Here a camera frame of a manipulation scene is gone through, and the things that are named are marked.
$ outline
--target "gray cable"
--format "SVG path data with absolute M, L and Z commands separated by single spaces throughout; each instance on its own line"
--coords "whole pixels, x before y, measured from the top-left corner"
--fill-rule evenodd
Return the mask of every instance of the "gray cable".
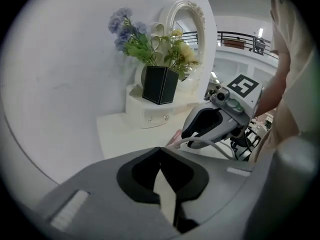
M 227 159 L 234 160 L 233 157 L 229 156 L 226 152 L 224 152 L 221 149 L 221 147 L 219 147 L 216 143 L 214 143 L 214 142 L 212 142 L 210 140 L 207 140 L 207 139 L 202 139 L 200 137 L 183 138 L 182 140 L 179 140 L 178 142 L 174 143 L 173 146 L 176 147 L 176 146 L 179 146 L 179 145 L 181 145 L 182 143 L 185 143 L 185 142 L 204 142 L 204 143 L 214 147 L 216 150 L 218 150 Z

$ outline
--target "black metal railing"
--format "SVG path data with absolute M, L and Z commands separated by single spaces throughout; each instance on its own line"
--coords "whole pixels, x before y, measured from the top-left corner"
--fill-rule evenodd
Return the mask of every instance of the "black metal railing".
M 218 46 L 247 50 L 255 54 L 262 56 L 266 55 L 278 59 L 275 54 L 270 53 L 271 42 L 269 40 L 237 32 L 218 31 L 217 33 Z M 182 34 L 182 39 L 188 43 L 198 44 L 198 33 L 197 31 L 184 32 Z

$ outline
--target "black leather box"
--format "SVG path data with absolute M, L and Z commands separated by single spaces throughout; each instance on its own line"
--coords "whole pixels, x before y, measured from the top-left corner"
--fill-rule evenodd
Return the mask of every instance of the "black leather box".
M 179 74 L 166 66 L 147 66 L 142 97 L 158 105 L 172 103 Z

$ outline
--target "ceiling light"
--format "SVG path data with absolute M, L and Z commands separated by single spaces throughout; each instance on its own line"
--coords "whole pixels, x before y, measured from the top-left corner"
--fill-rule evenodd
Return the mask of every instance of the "ceiling light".
M 258 38 L 261 38 L 262 37 L 262 33 L 263 33 L 264 29 L 263 28 L 260 28 L 259 29 L 259 34 L 258 34 Z

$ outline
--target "blue flower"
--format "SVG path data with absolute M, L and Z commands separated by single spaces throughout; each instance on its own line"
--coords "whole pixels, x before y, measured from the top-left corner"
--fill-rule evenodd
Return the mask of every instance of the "blue flower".
M 128 41 L 131 37 L 131 32 L 130 32 L 130 28 L 127 26 L 123 26 L 122 28 L 119 29 L 118 31 L 118 39 L 120 39 L 121 41 Z
M 119 17 L 112 15 L 108 24 L 108 29 L 112 34 L 117 33 L 121 23 L 122 23 L 122 20 Z
M 124 7 L 124 8 L 120 8 L 119 10 L 117 10 L 115 12 L 115 15 L 117 15 L 120 18 L 124 18 L 124 17 L 131 17 L 132 16 L 132 10 L 130 8 Z
M 115 49 L 117 51 L 124 51 L 125 50 L 125 42 L 124 41 L 121 41 L 119 38 L 117 38 L 115 41 L 114 41 L 114 44 L 115 44 Z
M 146 24 L 144 24 L 142 22 L 134 23 L 134 27 L 140 34 L 146 34 L 147 33 L 147 26 L 146 26 Z

